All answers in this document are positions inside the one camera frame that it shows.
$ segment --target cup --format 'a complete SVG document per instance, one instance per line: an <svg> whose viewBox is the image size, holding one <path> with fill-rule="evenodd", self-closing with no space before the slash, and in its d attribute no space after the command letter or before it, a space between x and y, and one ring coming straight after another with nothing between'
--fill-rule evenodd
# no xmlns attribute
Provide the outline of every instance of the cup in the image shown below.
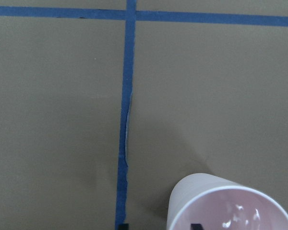
<svg viewBox="0 0 288 230"><path fill-rule="evenodd" d="M288 214L260 191L196 173L174 187L167 230L191 230L191 224L204 230L288 230Z"/></svg>

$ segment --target black object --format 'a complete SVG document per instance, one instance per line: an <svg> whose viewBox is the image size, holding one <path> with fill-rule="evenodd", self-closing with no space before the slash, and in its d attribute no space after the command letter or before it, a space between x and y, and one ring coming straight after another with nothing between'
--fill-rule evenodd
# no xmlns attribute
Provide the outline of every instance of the black object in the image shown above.
<svg viewBox="0 0 288 230"><path fill-rule="evenodd" d="M120 224L118 230L129 230L129 224Z"/></svg>
<svg viewBox="0 0 288 230"><path fill-rule="evenodd" d="M191 224L191 230L204 230L201 224Z"/></svg>

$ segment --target blue painter's tape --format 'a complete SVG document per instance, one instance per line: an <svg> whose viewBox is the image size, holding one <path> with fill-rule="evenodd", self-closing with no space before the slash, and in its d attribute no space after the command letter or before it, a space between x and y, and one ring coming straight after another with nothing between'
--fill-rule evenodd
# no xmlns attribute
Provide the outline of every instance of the blue painter's tape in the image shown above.
<svg viewBox="0 0 288 230"><path fill-rule="evenodd" d="M133 75L135 21L136 21L135 12L136 12L136 0L127 0L115 229L118 228L119 224L124 223L126 218L126 200L127 200L127 187L128 187L128 181L127 181L128 164L126 157L127 157L128 120L132 98L132 75Z"/></svg>
<svg viewBox="0 0 288 230"><path fill-rule="evenodd" d="M125 11L0 6L0 16L125 20Z"/></svg>
<svg viewBox="0 0 288 230"><path fill-rule="evenodd" d="M220 23L288 27L288 17L222 13L188 13L165 11L137 11L138 21Z"/></svg>

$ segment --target floor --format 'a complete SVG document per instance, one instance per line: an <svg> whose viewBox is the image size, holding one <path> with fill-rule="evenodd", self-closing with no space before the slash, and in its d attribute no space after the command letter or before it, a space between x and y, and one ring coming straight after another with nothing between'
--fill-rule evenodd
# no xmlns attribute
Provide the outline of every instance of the floor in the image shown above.
<svg viewBox="0 0 288 230"><path fill-rule="evenodd" d="M121 11L126 1L0 6ZM137 10L288 16L288 0L138 0ZM196 172L288 212L288 26L138 20L129 69L125 39L124 19L0 16L0 230L114 229L125 214L119 154L131 230L166 229L172 188Z"/></svg>

